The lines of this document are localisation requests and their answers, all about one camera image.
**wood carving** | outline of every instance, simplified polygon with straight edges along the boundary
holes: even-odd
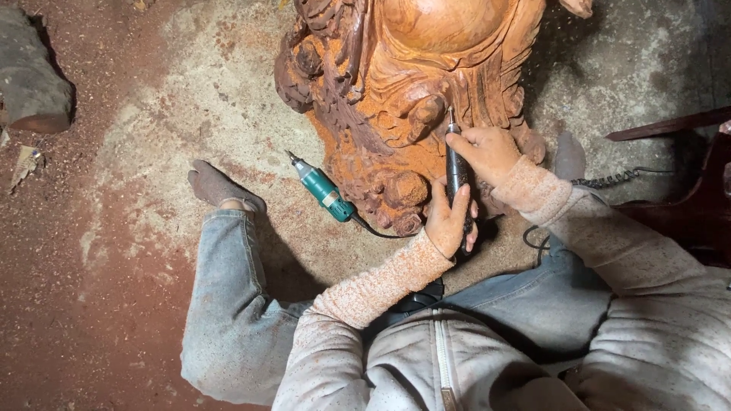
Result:
[[[591,15],[591,0],[561,0]],[[501,127],[537,164],[545,141],[523,120],[520,66],[545,0],[295,0],[275,63],[279,96],[308,113],[325,172],[347,200],[397,234],[422,224],[428,181],[444,174],[444,118]],[[503,205],[478,181],[489,214]]]

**gray hoodie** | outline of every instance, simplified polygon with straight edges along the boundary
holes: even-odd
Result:
[[[364,352],[359,329],[452,265],[421,233],[382,267],[317,297],[273,409],[731,410],[729,271],[706,268],[525,157],[493,195],[557,235],[617,295],[576,386],[448,310],[416,314]]]

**rotary tool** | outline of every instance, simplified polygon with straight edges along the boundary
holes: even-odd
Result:
[[[289,159],[292,160],[292,165],[295,166],[297,174],[300,176],[300,182],[305,186],[320,204],[320,207],[325,207],[330,215],[335,217],[339,222],[346,222],[353,220],[368,230],[370,233],[383,238],[406,238],[413,237],[416,234],[405,235],[400,237],[398,235],[385,235],[378,231],[375,231],[360,215],[358,215],[355,205],[349,201],[345,201],[340,195],[338,187],[322,172],[319,168],[312,167],[307,162],[294,154],[291,151],[285,150]]]
[[[455,121],[455,110],[452,106],[448,109],[450,114],[450,122],[447,125],[447,134],[453,132],[462,135],[462,129],[459,128]],[[447,197],[450,199],[450,207],[455,199],[457,190],[464,184],[469,183],[469,164],[459,154],[455,153],[447,144]],[[464,217],[464,237],[462,238],[462,253],[470,255],[467,251],[467,235],[472,232],[472,215],[470,215],[469,207],[467,207],[467,215]]]

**person's left hand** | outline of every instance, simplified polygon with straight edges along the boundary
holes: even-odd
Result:
[[[464,218],[469,201],[469,185],[465,184],[457,190],[453,207],[447,199],[445,186],[447,177],[442,176],[431,182],[431,204],[426,216],[424,230],[431,242],[447,259],[457,252],[464,236]],[[477,218],[477,203],[472,201],[470,207],[472,218]],[[472,232],[467,235],[467,251],[472,251],[477,240],[477,225],[472,223]]]

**person's right hand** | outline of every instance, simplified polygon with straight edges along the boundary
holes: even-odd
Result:
[[[465,129],[461,136],[450,133],[447,144],[467,160],[477,176],[493,187],[505,180],[520,159],[512,136],[500,127]]]

